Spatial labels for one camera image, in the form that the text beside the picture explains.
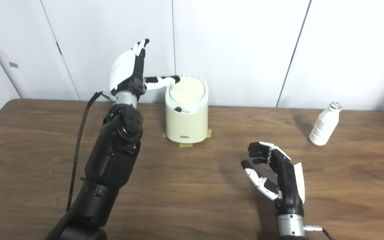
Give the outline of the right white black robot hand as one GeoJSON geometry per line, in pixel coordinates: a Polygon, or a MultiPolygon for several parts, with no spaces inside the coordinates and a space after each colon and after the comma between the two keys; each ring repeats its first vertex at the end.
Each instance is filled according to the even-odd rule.
{"type": "Polygon", "coordinates": [[[296,169],[291,158],[273,143],[252,142],[247,150],[252,161],[242,160],[241,166],[252,184],[274,201],[277,215],[304,217],[304,202],[300,196],[296,169]],[[255,164],[267,164],[276,173],[277,183],[256,171],[253,167],[255,164]]]}

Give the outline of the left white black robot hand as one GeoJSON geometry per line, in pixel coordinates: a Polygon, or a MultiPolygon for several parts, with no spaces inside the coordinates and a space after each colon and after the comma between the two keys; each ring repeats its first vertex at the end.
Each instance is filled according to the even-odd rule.
{"type": "Polygon", "coordinates": [[[180,82],[178,75],[144,77],[145,47],[149,42],[149,39],[137,42],[113,62],[109,83],[110,100],[120,100],[121,93],[125,92],[139,101],[147,91],[166,88],[180,82]]]}

